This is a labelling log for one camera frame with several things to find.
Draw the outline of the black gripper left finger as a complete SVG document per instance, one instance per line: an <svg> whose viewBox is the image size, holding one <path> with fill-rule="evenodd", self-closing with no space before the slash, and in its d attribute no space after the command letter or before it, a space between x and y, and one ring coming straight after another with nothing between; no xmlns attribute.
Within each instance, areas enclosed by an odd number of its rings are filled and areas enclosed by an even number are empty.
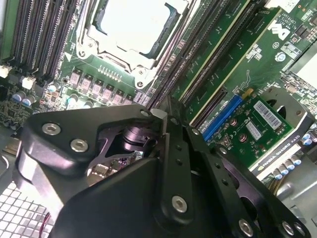
<svg viewBox="0 0 317 238"><path fill-rule="evenodd" d="M32 115L25 123L14 180L40 197L53 219L75 195L137 162L158 162L156 215L193 216L184 107L167 98L148 110L134 104Z"/></svg>

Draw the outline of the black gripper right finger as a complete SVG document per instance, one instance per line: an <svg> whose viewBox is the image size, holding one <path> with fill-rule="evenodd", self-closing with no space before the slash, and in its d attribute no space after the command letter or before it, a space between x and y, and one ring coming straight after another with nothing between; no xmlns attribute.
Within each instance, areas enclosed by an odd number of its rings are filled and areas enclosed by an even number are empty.
<svg viewBox="0 0 317 238"><path fill-rule="evenodd" d="M195 216L181 238L309 238L305 225L231 153L186 127Z"/></svg>

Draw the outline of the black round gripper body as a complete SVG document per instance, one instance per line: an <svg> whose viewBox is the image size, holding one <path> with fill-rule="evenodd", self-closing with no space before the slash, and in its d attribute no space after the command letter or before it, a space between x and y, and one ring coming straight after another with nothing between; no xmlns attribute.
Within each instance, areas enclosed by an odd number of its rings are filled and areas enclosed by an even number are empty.
<svg viewBox="0 0 317 238"><path fill-rule="evenodd" d="M191 174L194 219L167 230L155 219L159 164L137 162L72 197L51 231L53 238L229 238L218 203L201 176Z"/></svg>

